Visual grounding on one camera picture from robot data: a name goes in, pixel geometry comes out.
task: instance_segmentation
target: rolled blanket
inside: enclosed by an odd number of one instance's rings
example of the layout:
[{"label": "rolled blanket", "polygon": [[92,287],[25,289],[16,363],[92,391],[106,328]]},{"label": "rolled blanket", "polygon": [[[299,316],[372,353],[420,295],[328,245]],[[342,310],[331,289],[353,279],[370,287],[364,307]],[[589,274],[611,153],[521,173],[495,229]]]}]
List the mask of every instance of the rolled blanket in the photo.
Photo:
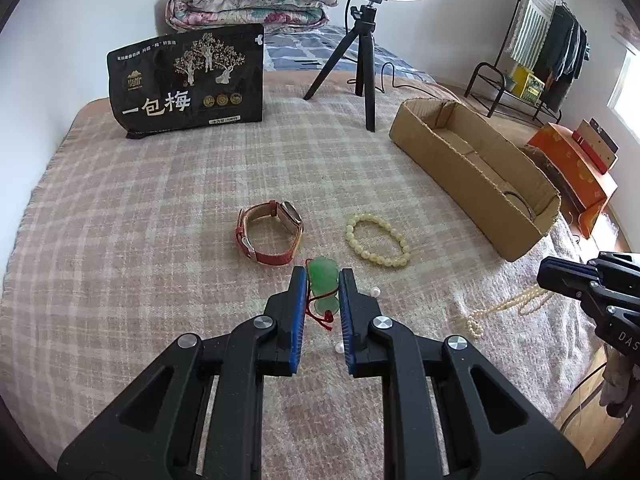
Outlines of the rolled blanket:
[{"label": "rolled blanket", "polygon": [[338,0],[169,0],[166,22],[179,32],[263,23],[266,32],[305,32],[329,21],[324,6]]}]

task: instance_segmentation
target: red watch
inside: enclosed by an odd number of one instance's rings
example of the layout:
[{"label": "red watch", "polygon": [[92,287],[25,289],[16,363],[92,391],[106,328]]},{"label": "red watch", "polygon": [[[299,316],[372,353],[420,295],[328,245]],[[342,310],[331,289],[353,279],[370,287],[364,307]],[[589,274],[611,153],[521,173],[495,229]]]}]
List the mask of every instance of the red watch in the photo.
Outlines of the red watch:
[{"label": "red watch", "polygon": [[[287,231],[296,236],[289,251],[284,254],[263,254],[256,251],[251,245],[251,242],[246,235],[248,231],[247,224],[252,220],[262,218],[263,216],[277,216],[284,227],[286,227]],[[238,246],[244,253],[244,256],[255,262],[260,262],[261,264],[270,266],[287,265],[291,260],[293,260],[293,256],[298,250],[300,240],[302,240],[303,231],[304,226],[302,218],[300,218],[296,208],[293,207],[290,202],[279,203],[275,200],[271,200],[270,202],[254,205],[247,210],[240,211],[240,214],[238,215],[238,226],[236,227],[236,242],[238,242]]]}]

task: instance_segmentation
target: pale yellow bead bracelet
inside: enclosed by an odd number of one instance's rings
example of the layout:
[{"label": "pale yellow bead bracelet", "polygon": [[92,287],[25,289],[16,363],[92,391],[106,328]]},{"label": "pale yellow bead bracelet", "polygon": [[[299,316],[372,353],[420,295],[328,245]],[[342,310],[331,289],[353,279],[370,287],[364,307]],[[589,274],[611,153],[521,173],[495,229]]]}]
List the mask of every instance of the pale yellow bead bracelet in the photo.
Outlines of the pale yellow bead bracelet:
[{"label": "pale yellow bead bracelet", "polygon": [[[367,251],[362,246],[362,244],[356,240],[355,234],[353,232],[358,222],[373,222],[374,224],[378,224],[385,231],[388,231],[389,234],[400,244],[400,248],[402,249],[402,256],[398,258],[390,258]],[[355,251],[355,253],[363,260],[369,260],[370,262],[379,264],[383,267],[404,267],[411,259],[410,247],[407,241],[404,239],[404,236],[400,234],[397,229],[391,227],[391,224],[385,219],[380,218],[378,215],[375,215],[373,213],[362,213],[349,218],[349,220],[347,221],[347,228],[344,239],[349,244],[349,247],[351,247]]]}]

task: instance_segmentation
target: silver screw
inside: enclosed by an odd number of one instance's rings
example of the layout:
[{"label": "silver screw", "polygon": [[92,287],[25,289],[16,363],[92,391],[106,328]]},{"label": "silver screw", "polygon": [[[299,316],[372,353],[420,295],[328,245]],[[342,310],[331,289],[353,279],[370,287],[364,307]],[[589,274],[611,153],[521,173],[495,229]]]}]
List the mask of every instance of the silver screw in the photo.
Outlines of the silver screw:
[{"label": "silver screw", "polygon": [[387,316],[378,316],[373,318],[373,326],[379,328],[380,330],[391,328],[393,323],[394,322],[391,320],[391,318]]},{"label": "silver screw", "polygon": [[273,324],[273,319],[269,316],[258,316],[254,319],[254,326],[256,328],[269,328]]},{"label": "silver screw", "polygon": [[178,346],[180,348],[192,348],[196,346],[198,337],[195,334],[182,334],[178,338]]},{"label": "silver screw", "polygon": [[447,344],[454,350],[464,350],[468,345],[466,339],[459,335],[451,336],[447,340]]}]

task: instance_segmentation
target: red string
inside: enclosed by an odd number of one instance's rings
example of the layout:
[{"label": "red string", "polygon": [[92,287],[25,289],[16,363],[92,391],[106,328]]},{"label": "red string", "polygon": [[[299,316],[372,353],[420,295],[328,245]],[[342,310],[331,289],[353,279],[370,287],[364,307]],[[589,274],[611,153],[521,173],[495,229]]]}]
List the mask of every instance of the red string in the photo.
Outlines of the red string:
[{"label": "red string", "polygon": [[[305,267],[306,267],[307,275],[309,273],[309,262],[312,261],[312,260],[313,260],[313,258],[307,258],[305,260]],[[307,280],[307,286],[306,286],[306,311],[305,311],[305,313],[309,317],[311,317],[312,319],[316,320],[318,322],[318,325],[320,325],[325,330],[328,330],[329,332],[331,332],[331,330],[333,330],[334,328],[331,327],[331,326],[328,326],[326,323],[333,323],[334,322],[334,314],[330,310],[327,310],[324,313],[324,317],[315,316],[311,312],[311,309],[309,308],[309,305],[311,304],[312,301],[321,300],[322,298],[328,298],[329,296],[335,295],[335,293],[338,292],[338,288],[339,287],[337,287],[335,290],[332,290],[331,292],[329,292],[327,294],[323,294],[322,296],[315,296],[315,297],[312,298],[311,297],[311,280]]]}]

